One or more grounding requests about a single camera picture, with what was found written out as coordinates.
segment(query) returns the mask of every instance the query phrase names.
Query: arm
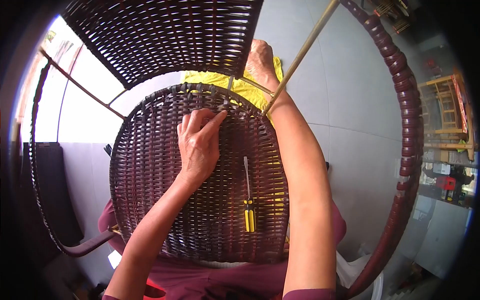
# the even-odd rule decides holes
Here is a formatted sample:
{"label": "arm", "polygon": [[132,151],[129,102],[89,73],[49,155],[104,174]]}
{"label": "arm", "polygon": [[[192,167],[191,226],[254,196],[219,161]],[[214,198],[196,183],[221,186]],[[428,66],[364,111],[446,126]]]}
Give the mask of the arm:
{"label": "arm", "polygon": [[183,117],[177,127],[182,169],[133,232],[105,295],[122,300],[143,298],[148,274],[173,221],[215,168],[218,129],[226,115],[227,111],[215,115],[203,108]]}
{"label": "arm", "polygon": [[[278,87],[272,48],[266,42],[253,40],[247,70],[269,90]],[[283,294],[297,289],[335,289],[333,201],[322,150],[287,92],[282,91],[270,113],[290,198],[290,249]]]}

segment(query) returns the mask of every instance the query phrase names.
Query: hand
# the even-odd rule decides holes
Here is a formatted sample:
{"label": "hand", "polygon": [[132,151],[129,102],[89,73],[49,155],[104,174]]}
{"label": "hand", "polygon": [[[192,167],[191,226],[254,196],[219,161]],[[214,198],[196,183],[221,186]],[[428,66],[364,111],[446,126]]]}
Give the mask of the hand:
{"label": "hand", "polygon": [[181,155],[179,177],[198,188],[212,174],[220,156],[218,130],[227,116],[226,110],[216,114],[207,108],[184,115],[177,126]]}
{"label": "hand", "polygon": [[253,39],[245,69],[259,83],[272,78],[278,80],[273,65],[272,47],[263,40]]}

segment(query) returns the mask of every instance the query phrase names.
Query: woven chair seat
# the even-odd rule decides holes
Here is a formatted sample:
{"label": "woven chair seat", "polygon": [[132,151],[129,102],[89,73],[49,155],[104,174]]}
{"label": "woven chair seat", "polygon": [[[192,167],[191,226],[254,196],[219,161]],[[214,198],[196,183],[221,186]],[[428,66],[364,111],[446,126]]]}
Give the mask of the woven chair seat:
{"label": "woven chair seat", "polygon": [[[179,84],[139,103],[122,124],[110,161],[115,218],[127,242],[181,169],[177,124],[194,109],[228,115],[220,159],[175,219],[160,254],[190,260],[275,263],[288,225],[288,187],[275,130],[245,98],[210,84]],[[248,157],[256,231],[245,230]]]}

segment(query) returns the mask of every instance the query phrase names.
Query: brown rattan weaving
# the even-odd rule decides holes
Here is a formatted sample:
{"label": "brown rattan weaving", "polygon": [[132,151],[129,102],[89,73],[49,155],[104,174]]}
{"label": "brown rattan weaving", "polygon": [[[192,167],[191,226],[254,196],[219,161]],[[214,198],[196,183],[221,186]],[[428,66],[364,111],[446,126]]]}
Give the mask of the brown rattan weaving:
{"label": "brown rattan weaving", "polygon": [[[175,219],[161,253],[205,261],[278,262],[288,225],[288,188],[275,130],[246,99],[210,84],[159,90],[122,124],[110,161],[110,190],[124,241],[180,171],[177,124],[199,108],[228,110],[219,131],[220,159]],[[253,233],[245,230],[244,156],[255,202]]]}
{"label": "brown rattan weaving", "polygon": [[181,70],[242,77],[262,3],[78,0],[61,15],[95,57],[131,89]]}

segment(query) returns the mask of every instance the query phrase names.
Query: wicker chair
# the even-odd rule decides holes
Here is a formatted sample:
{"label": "wicker chair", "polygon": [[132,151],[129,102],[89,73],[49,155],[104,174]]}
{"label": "wicker chair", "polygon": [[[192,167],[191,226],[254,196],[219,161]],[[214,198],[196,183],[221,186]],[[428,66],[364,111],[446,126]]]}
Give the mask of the wicker chair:
{"label": "wicker chair", "polygon": [[[419,184],[423,124],[417,84],[405,55],[393,44],[376,15],[369,16],[352,1],[340,2],[368,31],[384,58],[397,92],[403,128],[400,182],[384,232],[355,283],[348,290],[337,291],[351,298],[374,281],[405,230]],[[124,119],[110,163],[111,196],[118,226],[77,247],[62,245],[42,209],[36,173],[36,114],[50,65],[62,72],[42,52],[48,64],[42,70],[34,99],[30,157],[37,203],[57,246],[68,255],[82,256],[115,234],[127,241],[179,171],[176,125],[192,109],[207,107],[229,111],[220,130],[220,159],[212,176],[175,220],[161,254],[193,260],[277,262],[287,229],[288,190],[275,131],[265,114],[338,4],[332,0],[327,6],[277,91],[252,83],[272,96],[262,112],[228,89],[207,84],[179,84],[159,90],[127,117],[109,107],[115,99],[108,105],[102,102]],[[261,5],[261,0],[80,0],[72,2],[62,15],[127,90],[154,76],[179,70],[213,71],[241,78]],[[81,87],[65,71],[62,73]],[[254,174],[255,233],[243,230],[242,200],[247,191],[241,157],[245,155],[252,162]]]}

